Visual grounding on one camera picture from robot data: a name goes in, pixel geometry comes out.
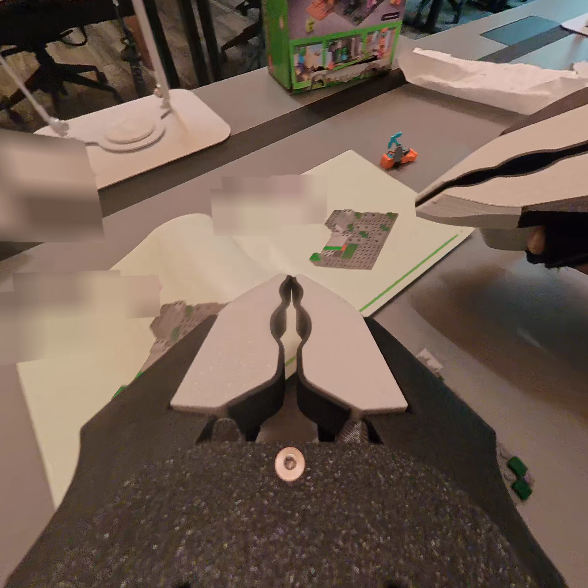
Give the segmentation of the green toy brick box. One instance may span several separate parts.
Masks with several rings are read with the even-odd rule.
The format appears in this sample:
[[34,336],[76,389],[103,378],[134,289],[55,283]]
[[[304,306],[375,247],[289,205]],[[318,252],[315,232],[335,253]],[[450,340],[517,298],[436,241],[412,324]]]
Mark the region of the green toy brick box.
[[268,72],[290,93],[390,71],[405,1],[262,1]]

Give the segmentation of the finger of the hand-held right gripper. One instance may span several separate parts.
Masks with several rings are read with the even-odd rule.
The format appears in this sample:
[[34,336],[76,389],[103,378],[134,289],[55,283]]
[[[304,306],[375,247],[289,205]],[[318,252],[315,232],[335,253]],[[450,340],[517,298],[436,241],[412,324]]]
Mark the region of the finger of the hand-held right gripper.
[[587,104],[498,136],[425,188],[416,205],[552,205],[587,198]]
[[540,226],[581,231],[587,228],[587,153],[523,153],[440,179],[419,196],[416,213],[495,233],[501,245]]

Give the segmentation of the black office chair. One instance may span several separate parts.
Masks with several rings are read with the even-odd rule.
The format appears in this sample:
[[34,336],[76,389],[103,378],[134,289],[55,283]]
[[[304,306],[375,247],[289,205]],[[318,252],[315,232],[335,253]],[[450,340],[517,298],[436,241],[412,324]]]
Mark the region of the black office chair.
[[107,92],[121,104],[121,95],[96,65],[57,62],[48,47],[87,46],[87,29],[120,20],[126,15],[124,4],[129,6],[127,1],[1,1],[1,57],[33,55],[38,66],[24,82],[25,89],[48,95],[57,113],[68,96],[67,85]]
[[408,14],[405,9],[403,23],[421,33],[437,33],[439,16],[445,4],[449,4],[453,11],[450,24],[458,25],[466,1],[419,1],[414,14]]

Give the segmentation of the person's right hand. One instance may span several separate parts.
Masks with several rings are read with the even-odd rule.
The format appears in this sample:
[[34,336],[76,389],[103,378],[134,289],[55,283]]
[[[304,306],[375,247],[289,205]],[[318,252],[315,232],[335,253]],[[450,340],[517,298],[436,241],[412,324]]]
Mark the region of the person's right hand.
[[530,229],[525,249],[529,263],[587,274],[586,212],[529,212],[521,220]]

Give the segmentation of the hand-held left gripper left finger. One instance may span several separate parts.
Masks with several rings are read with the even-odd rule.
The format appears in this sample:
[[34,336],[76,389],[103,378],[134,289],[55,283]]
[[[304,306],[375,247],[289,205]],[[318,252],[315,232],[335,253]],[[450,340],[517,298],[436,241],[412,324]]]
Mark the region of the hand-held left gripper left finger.
[[276,275],[221,310],[206,335],[171,408],[233,419],[252,440],[285,396],[281,337],[287,326],[293,279]]

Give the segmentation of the orange toy minifigure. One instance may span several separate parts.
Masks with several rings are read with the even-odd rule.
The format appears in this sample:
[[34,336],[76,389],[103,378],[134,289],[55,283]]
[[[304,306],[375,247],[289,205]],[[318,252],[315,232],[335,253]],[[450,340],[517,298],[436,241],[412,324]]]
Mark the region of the orange toy minifigure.
[[380,159],[380,167],[386,171],[395,167],[414,163],[418,153],[412,148],[405,148],[401,143],[403,132],[393,134],[387,144],[386,152]]

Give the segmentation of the white paper bag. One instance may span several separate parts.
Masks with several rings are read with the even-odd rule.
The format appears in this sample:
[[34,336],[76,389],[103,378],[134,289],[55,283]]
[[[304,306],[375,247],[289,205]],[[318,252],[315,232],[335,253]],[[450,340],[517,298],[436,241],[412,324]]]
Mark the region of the white paper bag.
[[469,61],[415,48],[398,57],[409,84],[446,96],[531,115],[587,87],[587,62],[570,70],[549,70],[525,63]]

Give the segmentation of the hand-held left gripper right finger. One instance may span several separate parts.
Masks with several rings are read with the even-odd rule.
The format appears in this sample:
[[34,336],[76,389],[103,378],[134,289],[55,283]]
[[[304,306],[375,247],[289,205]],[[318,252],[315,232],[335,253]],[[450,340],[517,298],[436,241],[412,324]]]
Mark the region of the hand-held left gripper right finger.
[[362,314],[304,275],[293,278],[300,345],[296,352],[300,411],[327,437],[350,420],[405,413],[401,387]]

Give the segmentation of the black metal frame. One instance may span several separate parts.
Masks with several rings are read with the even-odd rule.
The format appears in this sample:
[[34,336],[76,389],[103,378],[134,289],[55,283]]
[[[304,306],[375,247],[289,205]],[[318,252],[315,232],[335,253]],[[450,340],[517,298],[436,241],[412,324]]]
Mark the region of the black metal frame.
[[170,87],[181,85],[173,48],[188,59],[196,87],[222,79],[209,1],[143,1],[143,5]]

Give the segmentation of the open instruction booklet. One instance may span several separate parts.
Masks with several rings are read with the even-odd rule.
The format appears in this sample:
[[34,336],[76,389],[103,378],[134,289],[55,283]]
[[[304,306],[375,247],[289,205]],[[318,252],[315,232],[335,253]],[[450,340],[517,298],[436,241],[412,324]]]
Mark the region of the open instruction booklet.
[[[416,217],[414,191],[354,151],[305,176],[322,188],[325,216],[336,209],[397,215],[374,268],[314,266],[311,255],[330,236],[323,224],[279,223],[268,236],[217,236],[209,215],[193,213],[154,229],[113,269],[122,276],[157,276],[162,303],[189,305],[226,303],[276,274],[304,274],[369,316],[473,232]],[[54,507],[77,465],[80,428],[142,370],[155,338],[152,316],[109,318],[103,311],[86,319],[45,312],[41,350],[17,364]]]

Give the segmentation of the grey and green brick build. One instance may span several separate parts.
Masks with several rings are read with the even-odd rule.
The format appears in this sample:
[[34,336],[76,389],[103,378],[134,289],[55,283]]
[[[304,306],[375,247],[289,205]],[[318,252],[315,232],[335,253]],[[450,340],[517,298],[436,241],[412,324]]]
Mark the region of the grey and green brick build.
[[[425,365],[441,382],[445,382],[442,374],[443,366],[426,348],[419,351],[416,359]],[[504,444],[496,442],[496,459],[511,498],[516,504],[523,504],[532,496],[535,480],[528,467]]]

